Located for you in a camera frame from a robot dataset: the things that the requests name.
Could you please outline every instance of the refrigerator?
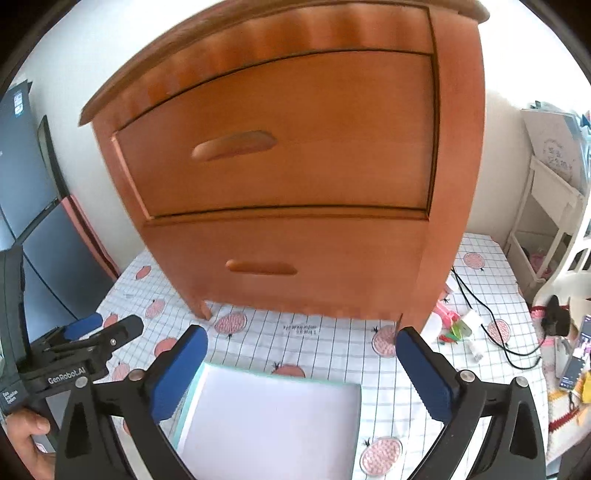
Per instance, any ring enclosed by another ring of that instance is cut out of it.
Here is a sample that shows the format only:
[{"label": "refrigerator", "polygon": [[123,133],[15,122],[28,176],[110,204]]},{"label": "refrigerator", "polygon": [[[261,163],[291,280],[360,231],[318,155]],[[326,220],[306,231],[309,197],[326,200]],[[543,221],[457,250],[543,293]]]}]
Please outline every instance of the refrigerator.
[{"label": "refrigerator", "polygon": [[0,102],[0,249],[23,247],[32,341],[94,313],[118,270],[67,192],[47,117],[38,126],[31,112],[30,88],[16,85]]}]

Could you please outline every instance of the blue gripper pad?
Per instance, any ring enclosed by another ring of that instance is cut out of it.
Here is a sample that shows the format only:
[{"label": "blue gripper pad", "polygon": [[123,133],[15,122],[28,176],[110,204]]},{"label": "blue gripper pad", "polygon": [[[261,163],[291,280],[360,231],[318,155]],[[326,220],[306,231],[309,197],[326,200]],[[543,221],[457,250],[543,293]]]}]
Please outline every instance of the blue gripper pad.
[{"label": "blue gripper pad", "polygon": [[156,376],[150,397],[150,412],[156,421],[173,416],[181,398],[207,354],[207,332],[191,325],[172,350],[161,353],[148,369]]},{"label": "blue gripper pad", "polygon": [[69,324],[64,330],[64,338],[71,342],[78,340],[78,338],[92,332],[92,330],[96,330],[101,325],[103,325],[103,317],[100,316],[100,313],[93,313],[85,319],[76,320],[74,323]]},{"label": "blue gripper pad", "polygon": [[398,332],[396,356],[431,418],[447,424],[459,395],[456,370],[443,355],[433,352],[412,327]]}]

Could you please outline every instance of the cabinet top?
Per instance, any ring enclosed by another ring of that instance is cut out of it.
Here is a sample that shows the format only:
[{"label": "cabinet top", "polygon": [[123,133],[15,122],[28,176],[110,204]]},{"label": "cabinet top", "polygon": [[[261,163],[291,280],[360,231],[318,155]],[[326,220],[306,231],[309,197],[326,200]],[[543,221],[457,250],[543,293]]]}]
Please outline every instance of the cabinet top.
[{"label": "cabinet top", "polygon": [[82,109],[79,124],[92,121],[129,85],[165,59],[210,35],[252,19],[289,10],[344,4],[442,7],[478,23],[489,18],[488,10],[478,0],[226,0],[189,17],[134,55],[90,98]]}]

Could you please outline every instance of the green object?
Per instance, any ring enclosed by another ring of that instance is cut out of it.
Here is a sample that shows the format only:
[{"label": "green object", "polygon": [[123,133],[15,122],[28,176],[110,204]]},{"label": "green object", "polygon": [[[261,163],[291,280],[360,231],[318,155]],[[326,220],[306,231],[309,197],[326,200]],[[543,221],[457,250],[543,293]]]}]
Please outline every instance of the green object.
[{"label": "green object", "polygon": [[453,340],[454,342],[459,342],[460,340],[462,340],[461,338],[458,338],[456,335],[454,335],[452,332],[446,333],[445,336],[450,340]]},{"label": "green object", "polygon": [[459,340],[462,340],[462,331],[460,330],[460,327],[458,326],[457,323],[454,323],[452,325],[452,328],[450,328],[450,331],[452,332],[452,334],[454,334]]}]

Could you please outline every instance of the smartphone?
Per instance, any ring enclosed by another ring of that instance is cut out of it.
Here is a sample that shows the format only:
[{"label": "smartphone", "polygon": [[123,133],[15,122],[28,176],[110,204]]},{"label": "smartphone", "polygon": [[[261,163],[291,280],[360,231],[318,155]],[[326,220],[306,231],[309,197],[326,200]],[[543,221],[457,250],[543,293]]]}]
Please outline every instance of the smartphone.
[{"label": "smartphone", "polygon": [[583,368],[589,361],[591,353],[591,316],[585,315],[581,328],[579,330],[579,337],[575,343],[572,353],[558,387],[562,390],[572,391],[574,386],[579,381],[579,377],[583,372]]}]

